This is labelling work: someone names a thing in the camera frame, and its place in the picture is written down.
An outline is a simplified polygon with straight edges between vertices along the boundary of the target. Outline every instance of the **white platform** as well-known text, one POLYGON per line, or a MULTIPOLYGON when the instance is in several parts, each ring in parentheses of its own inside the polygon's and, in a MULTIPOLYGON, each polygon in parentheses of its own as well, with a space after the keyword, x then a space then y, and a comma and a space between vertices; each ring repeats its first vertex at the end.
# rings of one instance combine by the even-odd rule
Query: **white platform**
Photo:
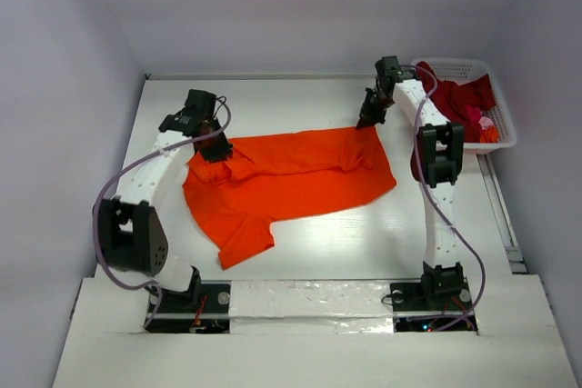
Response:
MULTIPOLYGON (((234 118, 227 134, 235 137, 353 125, 371 81, 148 81, 126 164, 149 150, 156 127, 190 88, 228 97, 234 118)), ((424 212, 409 171, 411 126, 392 108, 378 132, 398 182, 392 192, 353 210, 274 224, 275 248, 226 271, 176 186, 161 212, 170 250, 206 280, 237 280, 232 333, 143 333, 147 293, 120 290, 98 271, 84 280, 55 388, 576 386, 538 278, 511 275, 472 155, 455 212, 486 264, 480 335, 393 333, 393 314, 380 298, 388 279, 420 275, 424 212)), ((459 257, 476 290, 477 264, 463 249, 459 257)))
MULTIPOLYGON (((225 95, 233 112, 229 137, 279 134, 355 125, 366 79, 147 81, 125 164, 146 154, 156 128, 182 108, 190 88, 225 95)), ((180 186, 166 198, 160 219, 170 251, 184 256, 206 280, 219 279, 395 279, 419 277, 425 251, 424 209, 410 174, 412 126, 393 107, 378 127, 397 187, 376 202, 334 214, 272 225, 276 246, 223 271, 216 246, 186 208, 180 186)), ((455 192, 458 228, 473 244, 491 275, 511 274, 477 158, 466 155, 455 192)), ((477 263, 459 256, 468 274, 477 263)))

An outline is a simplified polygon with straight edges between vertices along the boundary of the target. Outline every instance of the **red wire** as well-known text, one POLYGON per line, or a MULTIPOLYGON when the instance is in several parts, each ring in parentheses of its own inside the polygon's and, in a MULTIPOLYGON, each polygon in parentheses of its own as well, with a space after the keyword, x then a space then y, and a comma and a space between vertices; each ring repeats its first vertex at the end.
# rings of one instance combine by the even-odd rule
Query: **red wire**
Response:
POLYGON ((194 321, 192 322, 192 325, 190 327, 196 327, 200 324, 200 314, 204 311, 204 306, 206 304, 206 300, 208 300, 208 296, 205 295, 204 297, 202 297, 202 302, 200 303, 200 307, 198 308, 198 310, 196 311, 196 316, 194 317, 194 321))
POLYGON ((457 300, 457 298, 456 298, 456 297, 451 297, 451 299, 453 300, 453 302, 455 302, 455 304, 456 304, 456 305, 457 305, 459 308, 461 308, 461 310, 463 311, 463 313, 466 313, 466 312, 467 312, 467 310, 465 309, 465 306, 463 306, 463 304, 462 304, 462 303, 460 303, 460 302, 457 300))
MULTIPOLYGON (((447 307, 448 307, 448 303, 447 303, 447 304, 445 304, 445 309, 443 309, 443 313, 441 313, 440 315, 445 315, 445 313, 447 312, 447 307)), ((438 320, 438 317, 437 317, 435 320, 433 320, 432 322, 430 322, 429 324, 432 324, 432 323, 434 323, 436 320, 438 320)))
POLYGON ((451 299, 453 300, 453 302, 455 302, 455 304, 456 304, 456 305, 457 305, 459 308, 461 308, 461 311, 463 311, 463 313, 464 313, 465 315, 468 315, 468 313, 467 313, 467 310, 465 309, 465 306, 463 306, 463 304, 462 304, 462 303, 461 303, 459 300, 457 300, 457 298, 456 298, 456 297, 451 297, 451 299))

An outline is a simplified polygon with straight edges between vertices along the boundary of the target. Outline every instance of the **red cloth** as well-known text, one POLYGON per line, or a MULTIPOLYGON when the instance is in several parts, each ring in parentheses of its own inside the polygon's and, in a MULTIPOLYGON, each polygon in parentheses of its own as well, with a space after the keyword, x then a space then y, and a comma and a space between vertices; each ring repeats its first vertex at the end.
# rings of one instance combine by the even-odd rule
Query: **red cloth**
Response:
POLYGON ((274 221, 368 204, 396 185, 375 127, 231 142, 227 161, 196 154, 184 183, 188 207, 225 269, 273 247, 274 221))
POLYGON ((466 104, 465 110, 467 111, 467 115, 469 117, 469 120, 472 123, 479 123, 479 120, 481 120, 481 117, 483 116, 481 114, 481 110, 479 108, 477 108, 476 106, 471 106, 470 104, 466 104))
POLYGON ((491 126, 481 134, 481 143, 496 143, 499 141, 499 131, 496 127, 491 126))
MULTIPOLYGON (((425 63, 419 63, 434 74, 433 69, 425 63)), ((425 72, 418 70, 418 77, 422 81, 425 91, 433 87, 433 80, 425 72)), ((481 111, 487 111, 496 105, 495 97, 489 82, 489 75, 485 75, 469 84, 458 85, 453 81, 438 80, 438 88, 431 96, 438 109, 451 122, 461 123, 465 127, 465 142, 479 143, 483 129, 478 120, 471 120, 467 106, 475 106, 481 111)))

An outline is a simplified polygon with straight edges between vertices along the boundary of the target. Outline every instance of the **white plastic basket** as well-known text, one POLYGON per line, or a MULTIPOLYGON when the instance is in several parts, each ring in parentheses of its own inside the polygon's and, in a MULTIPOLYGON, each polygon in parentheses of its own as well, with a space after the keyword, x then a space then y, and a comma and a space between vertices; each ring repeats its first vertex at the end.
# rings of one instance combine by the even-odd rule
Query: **white plastic basket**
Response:
POLYGON ((511 122, 509 111, 501 86, 491 68, 482 61, 463 58, 417 58, 412 61, 413 65, 426 62, 435 72, 438 79, 455 81, 458 84, 466 84, 475 81, 483 75, 489 75, 493 96, 497 105, 485 111, 483 115, 489 117, 499 131, 499 141, 497 143, 465 143, 465 152, 475 154, 488 154, 492 150, 502 147, 512 147, 517 142, 516 130, 511 122))

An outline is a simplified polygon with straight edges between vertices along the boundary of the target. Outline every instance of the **white wall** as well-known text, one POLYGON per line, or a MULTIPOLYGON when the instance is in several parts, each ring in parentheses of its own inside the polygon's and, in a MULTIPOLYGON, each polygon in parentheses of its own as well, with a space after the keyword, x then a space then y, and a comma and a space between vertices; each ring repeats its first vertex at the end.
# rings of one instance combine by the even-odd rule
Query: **white wall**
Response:
POLYGON ((0 11, 0 386, 49 387, 143 76, 104 0, 0 11))
POLYGON ((511 0, 109 0, 149 73, 370 72, 475 56, 511 0))
POLYGON ((494 154, 519 245, 582 382, 582 0, 516 0, 486 58, 518 140, 494 154))

